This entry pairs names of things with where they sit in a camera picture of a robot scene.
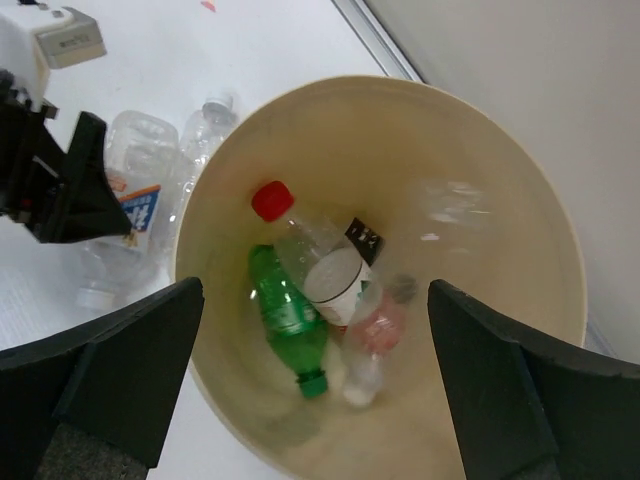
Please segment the green plastic soda bottle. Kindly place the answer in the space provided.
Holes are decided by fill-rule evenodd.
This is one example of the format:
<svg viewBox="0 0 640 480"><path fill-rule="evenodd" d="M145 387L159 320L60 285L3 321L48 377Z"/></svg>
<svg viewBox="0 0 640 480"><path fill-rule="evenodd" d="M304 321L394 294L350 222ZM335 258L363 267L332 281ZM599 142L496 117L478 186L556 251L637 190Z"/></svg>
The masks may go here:
<svg viewBox="0 0 640 480"><path fill-rule="evenodd" d="M295 287L273 246L252 247L248 271L272 351L296 375L304 398L326 393L323 358L329 339L328 323Z"/></svg>

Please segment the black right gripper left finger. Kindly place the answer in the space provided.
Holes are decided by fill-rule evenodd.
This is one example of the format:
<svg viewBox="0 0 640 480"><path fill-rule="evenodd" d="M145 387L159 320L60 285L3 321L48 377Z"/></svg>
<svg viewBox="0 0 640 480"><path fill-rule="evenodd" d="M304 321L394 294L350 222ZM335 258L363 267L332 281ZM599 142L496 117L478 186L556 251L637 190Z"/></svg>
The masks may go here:
<svg viewBox="0 0 640 480"><path fill-rule="evenodd" d="M1 353L4 479L144 479L157 467L201 321L181 280Z"/></svg>

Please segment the blue white cap clear bottle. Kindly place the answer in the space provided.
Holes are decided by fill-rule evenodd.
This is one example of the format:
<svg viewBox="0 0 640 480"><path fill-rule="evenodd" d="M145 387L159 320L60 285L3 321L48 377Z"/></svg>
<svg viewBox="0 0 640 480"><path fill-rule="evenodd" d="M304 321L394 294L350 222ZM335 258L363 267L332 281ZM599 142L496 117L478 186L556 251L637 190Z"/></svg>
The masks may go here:
<svg viewBox="0 0 640 480"><path fill-rule="evenodd" d="M179 142L177 163L172 171L176 187L170 215L173 226L179 223L205 166L237 123L234 96L225 91L207 98L187 120Z"/></svg>

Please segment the red label crushed bottle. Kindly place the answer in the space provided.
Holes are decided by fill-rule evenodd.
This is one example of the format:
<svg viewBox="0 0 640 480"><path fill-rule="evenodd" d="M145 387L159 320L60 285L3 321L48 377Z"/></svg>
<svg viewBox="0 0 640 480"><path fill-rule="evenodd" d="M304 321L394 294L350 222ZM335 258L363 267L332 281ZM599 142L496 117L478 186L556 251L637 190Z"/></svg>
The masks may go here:
<svg viewBox="0 0 640 480"><path fill-rule="evenodd" d="M406 308L388 289L371 284L362 293L342 343L342 393L350 405L366 407L381 391L385 357L404 336L406 318Z"/></svg>

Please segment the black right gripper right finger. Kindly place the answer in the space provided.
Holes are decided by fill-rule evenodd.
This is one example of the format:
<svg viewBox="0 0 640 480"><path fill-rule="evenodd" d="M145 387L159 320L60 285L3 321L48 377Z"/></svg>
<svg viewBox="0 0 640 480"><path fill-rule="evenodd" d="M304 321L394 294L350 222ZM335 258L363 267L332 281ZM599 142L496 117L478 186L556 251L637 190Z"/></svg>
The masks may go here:
<svg viewBox="0 0 640 480"><path fill-rule="evenodd" d="M520 323L444 280L432 338L469 479L636 479L639 367Z"/></svg>

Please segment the red cap Nongfu water bottle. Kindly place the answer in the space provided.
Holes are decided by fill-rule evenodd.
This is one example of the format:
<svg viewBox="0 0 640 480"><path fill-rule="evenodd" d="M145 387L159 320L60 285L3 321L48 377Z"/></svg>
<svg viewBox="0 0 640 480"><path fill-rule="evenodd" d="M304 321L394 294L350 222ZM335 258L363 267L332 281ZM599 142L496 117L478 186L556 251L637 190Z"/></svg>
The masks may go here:
<svg viewBox="0 0 640 480"><path fill-rule="evenodd" d="M269 227L275 254L294 286L344 334L362 302L381 289L348 229L296 198L279 180L258 187L251 207Z"/></svg>

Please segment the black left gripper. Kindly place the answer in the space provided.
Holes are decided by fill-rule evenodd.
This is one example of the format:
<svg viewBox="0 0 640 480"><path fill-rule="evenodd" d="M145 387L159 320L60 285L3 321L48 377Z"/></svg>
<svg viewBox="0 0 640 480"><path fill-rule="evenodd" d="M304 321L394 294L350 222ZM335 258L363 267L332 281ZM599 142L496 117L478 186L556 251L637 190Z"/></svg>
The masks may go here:
<svg viewBox="0 0 640 480"><path fill-rule="evenodd" d="M129 234L105 171L106 122L81 112L64 152L46 128L57 114L48 101L37 107L18 78L1 71L1 214L42 243Z"/></svg>

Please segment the blue orange label clear bottle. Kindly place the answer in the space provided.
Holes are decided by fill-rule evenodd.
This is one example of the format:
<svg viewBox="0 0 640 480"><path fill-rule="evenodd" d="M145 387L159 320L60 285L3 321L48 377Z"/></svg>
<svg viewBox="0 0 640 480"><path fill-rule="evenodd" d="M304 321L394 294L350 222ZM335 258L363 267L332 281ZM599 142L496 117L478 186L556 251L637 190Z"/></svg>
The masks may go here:
<svg viewBox="0 0 640 480"><path fill-rule="evenodd" d="M176 128L155 116L128 110L108 129L105 171L131 228L127 233L83 242L76 303L93 311L122 305L154 276L160 254L161 215L179 158Z"/></svg>

